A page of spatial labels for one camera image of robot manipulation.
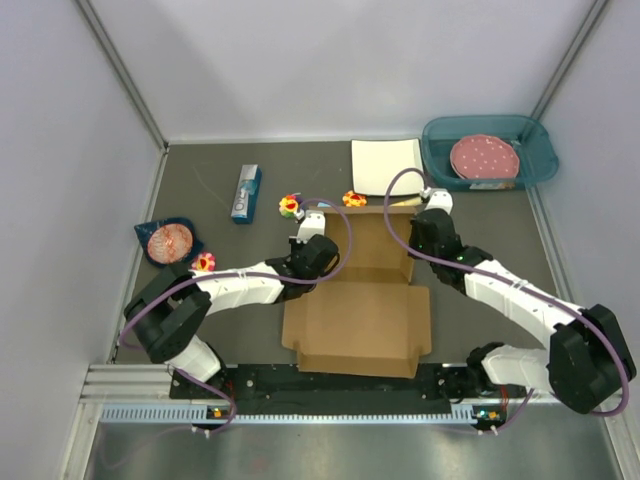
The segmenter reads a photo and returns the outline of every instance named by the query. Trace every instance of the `toothpaste box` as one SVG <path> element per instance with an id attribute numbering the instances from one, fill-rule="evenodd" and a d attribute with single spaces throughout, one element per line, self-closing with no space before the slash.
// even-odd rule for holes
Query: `toothpaste box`
<path id="1" fill-rule="evenodd" d="M 258 201 L 262 171 L 258 165 L 243 165 L 238 180 L 236 196 L 231 207 L 231 220 L 238 224 L 253 222 Z"/>

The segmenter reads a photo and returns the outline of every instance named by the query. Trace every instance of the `blue box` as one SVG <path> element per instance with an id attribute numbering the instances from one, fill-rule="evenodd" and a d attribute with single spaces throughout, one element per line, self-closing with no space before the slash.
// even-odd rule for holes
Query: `blue box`
<path id="1" fill-rule="evenodd" d="M 453 146 L 468 135 L 492 135 L 508 143 L 520 158 L 514 179 L 460 178 L 449 156 Z M 422 162 L 436 185 L 453 191 L 523 189 L 553 177 L 558 157 L 549 134 L 537 121 L 523 115 L 441 117 L 422 132 Z"/>
<path id="2" fill-rule="evenodd" d="M 253 222 L 262 171 L 258 165 L 243 165 L 238 180 L 236 196 L 231 207 L 231 220 L 246 225 Z"/>

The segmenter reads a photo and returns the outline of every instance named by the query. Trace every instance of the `orange flower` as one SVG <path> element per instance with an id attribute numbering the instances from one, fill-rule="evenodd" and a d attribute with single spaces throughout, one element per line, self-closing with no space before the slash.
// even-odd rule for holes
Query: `orange flower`
<path id="1" fill-rule="evenodd" d="M 213 272 L 216 268 L 216 257 L 208 252 L 201 253 L 193 261 L 191 268 L 201 272 Z"/>
<path id="2" fill-rule="evenodd" d="M 367 197 L 349 190 L 342 197 L 342 201 L 347 207 L 364 207 L 367 204 Z"/>
<path id="3" fill-rule="evenodd" d="M 293 217 L 298 211 L 298 199 L 295 195 L 287 195 L 280 200 L 280 215 L 283 217 Z"/>

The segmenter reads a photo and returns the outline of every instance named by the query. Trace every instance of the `box flap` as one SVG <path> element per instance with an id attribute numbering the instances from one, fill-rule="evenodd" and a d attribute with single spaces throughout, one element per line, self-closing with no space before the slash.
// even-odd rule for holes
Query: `box flap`
<path id="1" fill-rule="evenodd" d="M 411 378 L 431 351 L 429 289 L 326 282 L 287 302 L 282 343 L 301 371 Z"/>
<path id="2" fill-rule="evenodd" d="M 341 208 L 349 216 L 353 232 L 353 248 L 345 268 L 334 281 L 371 281 L 408 283 L 413 273 L 413 260 L 402 246 L 391 237 L 382 217 L 381 206 Z M 409 241 L 410 219 L 415 207 L 391 207 L 390 222 L 400 238 Z M 347 228 L 334 210 L 326 210 L 325 234 L 347 251 Z"/>

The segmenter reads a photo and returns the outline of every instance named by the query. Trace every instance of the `metal edge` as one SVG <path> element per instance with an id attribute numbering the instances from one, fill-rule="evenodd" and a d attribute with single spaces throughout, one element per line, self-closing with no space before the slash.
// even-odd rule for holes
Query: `metal edge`
<path id="1" fill-rule="evenodd" d="M 58 478 L 60 480 L 81 480 L 85 478 L 91 449 L 102 416 L 102 405 L 79 404 L 67 441 Z"/>
<path id="2" fill-rule="evenodd" d="M 540 120 L 546 113 L 564 80 L 570 74 L 576 59 L 584 51 L 588 40 L 593 36 L 610 6 L 610 0 L 595 0 L 591 4 L 576 35 L 534 107 L 530 115 L 532 118 Z M 576 298 L 577 291 L 572 288 L 571 277 L 567 271 L 566 262 L 563 260 L 564 257 L 556 235 L 554 235 L 548 208 L 545 206 L 540 189 L 534 186 L 529 188 L 527 193 L 558 295 L 568 301 L 580 304 L 581 299 Z M 615 404 L 613 403 L 616 401 L 618 401 L 617 398 L 605 402 L 605 407 L 607 409 L 614 408 Z M 640 432 L 634 414 L 627 410 L 617 417 L 605 418 L 604 424 L 623 478 L 626 480 L 637 478 L 640 471 Z"/>
<path id="3" fill-rule="evenodd" d="M 140 219 L 140 223 L 148 222 L 151 220 L 153 216 L 153 209 L 155 208 L 156 199 L 158 198 L 158 192 L 160 191 L 160 184 L 162 183 L 162 175 L 164 174 L 164 169 L 167 164 L 167 158 L 169 156 L 169 150 L 164 150 L 160 155 L 160 160 L 158 162 L 158 167 L 156 169 L 155 176 L 153 178 L 153 183 L 151 184 L 151 188 L 148 193 L 146 208 L 144 210 L 144 214 Z M 124 318 L 122 316 L 122 311 L 126 306 L 127 302 L 131 298 L 133 294 L 133 289 L 135 288 L 136 277 L 138 276 L 138 270 L 140 269 L 140 262 L 142 261 L 142 249 L 136 247 L 135 251 L 132 254 L 130 265 L 131 269 L 129 270 L 129 276 L 127 278 L 126 286 L 124 287 L 122 294 L 120 295 L 120 299 L 118 300 L 118 311 L 116 313 L 116 329 L 113 334 L 113 340 L 111 342 L 111 348 L 109 349 L 109 356 L 107 358 L 108 361 L 115 361 L 116 354 L 118 351 L 118 336 L 120 335 L 120 331 L 124 326 Z"/>
<path id="4" fill-rule="evenodd" d="M 608 402 L 607 409 L 615 408 L 617 403 Z M 640 472 L 640 435 L 635 416 L 625 411 L 617 417 L 605 419 L 605 428 L 611 440 L 611 448 L 618 461 L 622 478 L 637 479 Z"/>
<path id="5" fill-rule="evenodd" d="M 210 145 L 215 144 L 234 144 L 234 143 L 312 143 L 312 142 L 351 142 L 352 140 L 413 140 L 419 139 L 422 135 L 422 129 L 415 134 L 410 133 L 386 133 L 386 134 L 370 134 L 362 135 L 354 134 L 328 134 L 328 135 L 306 135 L 306 136 L 280 136 L 280 137 L 235 137 L 235 138 L 217 138 L 217 137 L 181 137 L 172 138 L 171 145 L 188 146 L 188 145 Z"/>
<path id="6" fill-rule="evenodd" d="M 169 397 L 167 365 L 89 365 L 80 403 L 189 403 Z"/>
<path id="7" fill-rule="evenodd" d="M 151 135 L 153 141 L 158 145 L 158 148 L 166 150 L 169 143 L 165 139 L 158 123 L 153 118 L 149 107 L 145 103 L 138 87 L 136 87 L 131 74 L 127 70 L 118 50 L 116 49 L 111 37 L 107 33 L 100 15 L 91 3 L 91 0 L 72 0 L 72 2 L 78 8 L 80 15 L 84 18 L 87 26 L 91 30 L 93 37 L 102 49 L 107 62 L 113 69 L 120 86 L 123 88 L 133 108 L 136 110 L 138 116 L 142 120 L 145 128 Z"/>
<path id="8" fill-rule="evenodd" d="M 531 118 L 535 120 L 540 120 L 540 118 L 547 111 L 549 105 L 558 94 L 558 91 L 567 78 L 567 75 L 571 71 L 571 67 L 575 63 L 576 59 L 579 57 L 580 53 L 584 50 L 586 42 L 593 35 L 596 27 L 600 24 L 605 14 L 607 13 L 607 9 L 611 3 L 611 0 L 594 0 L 591 4 L 591 7 L 587 11 L 582 23 L 578 27 L 576 34 L 573 39 L 569 43 L 567 50 L 565 51 L 560 63 L 554 70 L 551 78 L 547 82 L 542 95 L 540 96 L 536 106 L 533 108 L 531 112 Z"/>

